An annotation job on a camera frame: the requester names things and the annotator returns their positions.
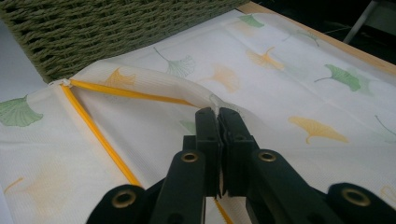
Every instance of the ginkgo leaf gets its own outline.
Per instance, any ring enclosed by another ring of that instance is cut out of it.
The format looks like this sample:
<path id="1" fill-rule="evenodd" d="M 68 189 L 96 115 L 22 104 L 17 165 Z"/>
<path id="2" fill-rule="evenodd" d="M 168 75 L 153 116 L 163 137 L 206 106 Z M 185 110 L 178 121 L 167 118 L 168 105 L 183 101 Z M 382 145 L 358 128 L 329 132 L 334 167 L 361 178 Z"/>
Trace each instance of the ginkgo leaf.
<path id="1" fill-rule="evenodd" d="M 378 120 L 379 124 L 381 124 L 381 126 L 382 126 L 385 130 L 387 130 L 388 133 L 391 133 L 391 134 L 393 134 L 394 136 L 396 136 L 396 132 L 393 132 L 391 129 L 389 129 L 387 126 L 385 126 L 385 124 L 381 121 L 381 119 L 379 119 L 378 115 L 375 115 L 375 118 L 376 118 L 376 120 Z M 392 144 L 396 143 L 395 140 L 393 140 L 393 141 L 386 141 L 386 142 L 392 143 Z"/>
<path id="2" fill-rule="evenodd" d="M 185 129 L 187 129 L 187 131 L 189 131 L 189 133 L 196 134 L 195 122 L 188 120 L 180 120 L 179 122 Z"/>
<path id="3" fill-rule="evenodd" d="M 42 118 L 42 114 L 37 114 L 27 104 L 27 95 L 0 103 L 0 122 L 3 125 L 26 127 Z"/>
<path id="4" fill-rule="evenodd" d="M 320 78 L 318 80 L 315 80 L 315 82 L 331 78 L 343 84 L 346 84 L 351 91 L 357 91 L 361 88 L 359 80 L 356 77 L 350 75 L 347 71 L 332 64 L 325 64 L 324 66 L 330 69 L 330 71 L 332 72 L 332 76 Z"/>
<path id="5" fill-rule="evenodd" d="M 303 30 L 297 30 L 297 35 L 304 35 L 310 39 L 313 39 L 315 41 L 315 43 L 317 43 L 318 47 L 319 47 L 319 43 L 318 43 L 318 37 L 315 36 L 314 34 L 312 34 L 309 31 L 303 31 Z"/>
<path id="6" fill-rule="evenodd" d="M 348 142 L 346 137 L 335 131 L 332 127 L 317 122 L 316 120 L 299 118 L 299 117 L 290 117 L 289 122 L 298 125 L 308 133 L 308 136 L 305 139 L 305 142 L 307 144 L 309 144 L 309 138 L 314 136 L 327 137 L 345 143 Z"/>
<path id="7" fill-rule="evenodd" d="M 380 191 L 380 197 L 385 201 L 391 202 L 396 209 L 396 189 L 391 186 L 384 186 Z"/>
<path id="8" fill-rule="evenodd" d="M 358 90 L 358 92 L 361 92 L 365 95 L 370 95 L 370 96 L 374 96 L 374 94 L 371 92 L 370 90 L 370 83 L 371 83 L 371 79 L 359 74 L 356 69 L 354 68 L 349 68 L 346 70 L 350 75 L 352 75 L 353 77 L 356 77 L 359 80 L 359 84 L 361 85 L 361 88 Z"/>
<path id="9" fill-rule="evenodd" d="M 228 68 L 227 66 L 221 65 L 221 64 L 213 64 L 214 69 L 215 69 L 215 74 L 212 77 L 205 77 L 200 80 L 213 80 L 221 83 L 228 92 L 235 92 L 239 90 L 240 84 L 239 84 L 239 77 L 235 74 L 233 70 Z"/>
<path id="10" fill-rule="evenodd" d="M 269 48 L 263 55 L 257 54 L 251 50 L 247 50 L 247 56 L 249 59 L 254 62 L 255 64 L 258 64 L 260 66 L 266 67 L 266 68 L 276 68 L 276 69 L 283 69 L 285 66 L 282 63 L 279 63 L 275 61 L 274 59 L 271 58 L 269 55 L 269 52 L 274 49 L 275 47 Z"/>
<path id="11" fill-rule="evenodd" d="M 264 26 L 263 23 L 261 23 L 261 22 L 257 21 L 256 19 L 254 19 L 252 14 L 240 16 L 238 18 L 239 18 L 239 20 L 243 21 L 244 23 L 248 24 L 249 26 L 253 26 L 253 27 L 256 27 L 256 28 L 260 28 L 260 27 Z"/>
<path id="12" fill-rule="evenodd" d="M 194 59 L 188 55 L 182 60 L 170 61 L 163 57 L 161 53 L 154 48 L 154 50 L 168 62 L 168 69 L 166 70 L 167 74 L 176 76 L 176 77 L 186 77 L 189 74 L 194 72 L 195 69 L 195 61 Z"/>
<path id="13" fill-rule="evenodd" d="M 120 73 L 120 69 L 117 68 L 114 72 L 106 79 L 104 85 L 114 88 L 123 88 L 125 85 L 134 85 L 135 75 L 127 77 Z"/>

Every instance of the green ginkgo leaf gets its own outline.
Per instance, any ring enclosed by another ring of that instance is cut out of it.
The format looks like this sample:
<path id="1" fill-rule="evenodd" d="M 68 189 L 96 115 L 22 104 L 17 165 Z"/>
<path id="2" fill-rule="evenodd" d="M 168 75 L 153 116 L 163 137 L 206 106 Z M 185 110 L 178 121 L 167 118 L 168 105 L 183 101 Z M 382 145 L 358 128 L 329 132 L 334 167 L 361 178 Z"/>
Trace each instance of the green ginkgo leaf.
<path id="1" fill-rule="evenodd" d="M 262 24 L 261 22 L 257 21 L 256 19 L 254 19 L 253 15 L 244 15 L 244 16 L 240 16 L 238 17 L 239 20 L 245 22 L 247 25 L 249 26 L 253 26 L 256 28 L 260 28 L 263 27 L 264 24 Z"/>
<path id="2" fill-rule="evenodd" d="M 176 77 L 186 77 L 194 72 L 195 61 L 190 55 L 186 56 L 186 58 L 182 60 L 170 61 L 163 57 L 157 49 L 154 48 L 154 50 L 168 62 L 168 69 L 166 70 L 167 74 Z"/>
<path id="3" fill-rule="evenodd" d="M 26 127 L 43 118 L 27 104 L 27 95 L 23 98 L 0 103 L 0 122 L 6 126 Z"/>
<path id="4" fill-rule="evenodd" d="M 370 90 L 370 82 L 372 81 L 371 79 L 365 77 L 364 75 L 359 74 L 355 68 L 349 68 L 346 70 L 350 75 L 356 77 L 359 80 L 359 84 L 361 85 L 361 88 L 359 89 L 359 92 L 369 95 L 369 96 L 374 96 L 374 94 Z"/>
<path id="5" fill-rule="evenodd" d="M 315 82 L 331 78 L 343 84 L 346 84 L 351 91 L 357 91 L 361 88 L 359 80 L 356 77 L 350 75 L 347 71 L 332 64 L 325 64 L 324 66 L 330 69 L 330 71 L 332 72 L 332 76 L 320 78 L 318 80 L 315 80 Z"/>
<path id="6" fill-rule="evenodd" d="M 318 47 L 319 47 L 318 37 L 315 36 L 314 34 L 312 34 L 311 32 L 309 32 L 309 31 L 297 30 L 297 35 L 304 35 L 304 36 L 306 36 L 306 37 L 308 37 L 308 38 L 311 38 L 312 40 L 314 40 L 314 41 L 317 43 L 317 45 L 318 45 Z"/>
<path id="7" fill-rule="evenodd" d="M 187 120 L 180 120 L 180 124 L 189 131 L 191 134 L 196 134 L 195 129 L 195 122 L 187 121 Z"/>

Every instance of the woven basket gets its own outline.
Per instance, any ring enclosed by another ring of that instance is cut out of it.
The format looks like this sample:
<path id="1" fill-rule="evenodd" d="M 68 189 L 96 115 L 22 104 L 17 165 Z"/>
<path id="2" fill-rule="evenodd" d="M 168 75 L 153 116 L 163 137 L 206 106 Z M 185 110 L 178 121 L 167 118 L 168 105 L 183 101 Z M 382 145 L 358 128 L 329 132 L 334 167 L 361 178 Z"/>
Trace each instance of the woven basket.
<path id="1" fill-rule="evenodd" d="M 44 81 L 145 47 L 248 0 L 0 0 L 0 16 Z"/>

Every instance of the white fabric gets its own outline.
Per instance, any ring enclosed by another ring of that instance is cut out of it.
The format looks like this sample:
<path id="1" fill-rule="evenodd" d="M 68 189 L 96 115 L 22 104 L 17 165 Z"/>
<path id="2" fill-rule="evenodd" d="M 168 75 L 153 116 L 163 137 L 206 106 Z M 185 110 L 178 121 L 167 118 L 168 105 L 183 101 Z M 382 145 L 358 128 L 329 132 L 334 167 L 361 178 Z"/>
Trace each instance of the white fabric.
<path id="1" fill-rule="evenodd" d="M 341 77 L 329 79 L 335 70 Z M 72 79 L 230 107 L 260 147 L 280 152 L 314 188 L 349 182 L 396 206 L 396 78 L 278 16 L 235 18 L 99 61 Z M 164 178 L 183 135 L 193 134 L 198 107 L 72 90 L 145 188 Z M 26 102 L 35 122 L 0 125 L 0 185 L 14 222 L 84 222 L 126 179 L 58 85 Z M 220 202 L 234 223 L 248 222 L 243 199 Z M 208 199 L 206 223 L 221 220 Z"/>

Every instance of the white surface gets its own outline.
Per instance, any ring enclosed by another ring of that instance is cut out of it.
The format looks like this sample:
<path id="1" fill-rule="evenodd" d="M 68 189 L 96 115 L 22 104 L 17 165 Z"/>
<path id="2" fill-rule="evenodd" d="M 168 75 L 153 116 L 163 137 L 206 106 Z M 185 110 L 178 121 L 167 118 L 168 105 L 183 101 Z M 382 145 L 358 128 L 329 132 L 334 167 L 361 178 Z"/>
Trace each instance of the white surface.
<path id="1" fill-rule="evenodd" d="M 239 15 L 242 15 L 242 13 L 233 10 L 183 31 L 178 35 L 186 34 L 200 27 L 225 21 Z M 47 84 L 37 73 L 35 67 L 15 41 L 11 32 L 3 21 L 0 21 L 0 102 L 21 98 L 46 86 Z"/>
<path id="2" fill-rule="evenodd" d="M 3 194 L 3 189 L 0 186 L 0 224 L 11 224 L 12 217 L 9 213 L 6 198 Z"/>

